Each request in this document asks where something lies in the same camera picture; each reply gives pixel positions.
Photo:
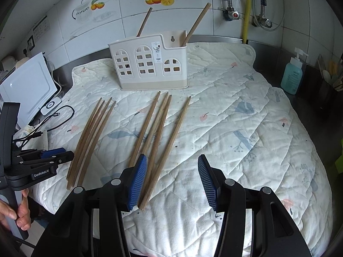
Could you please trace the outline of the left human hand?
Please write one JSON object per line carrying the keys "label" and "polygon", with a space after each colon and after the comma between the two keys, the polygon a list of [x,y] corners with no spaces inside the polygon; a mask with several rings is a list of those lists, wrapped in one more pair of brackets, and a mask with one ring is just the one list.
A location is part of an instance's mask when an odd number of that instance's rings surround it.
{"label": "left human hand", "polygon": [[1,225],[7,230],[10,230],[10,226],[6,220],[7,218],[15,220],[17,226],[23,231],[28,230],[31,227],[30,210],[27,199],[29,190],[22,190],[21,194],[22,200],[16,211],[7,205],[7,203],[3,201],[0,202]]}

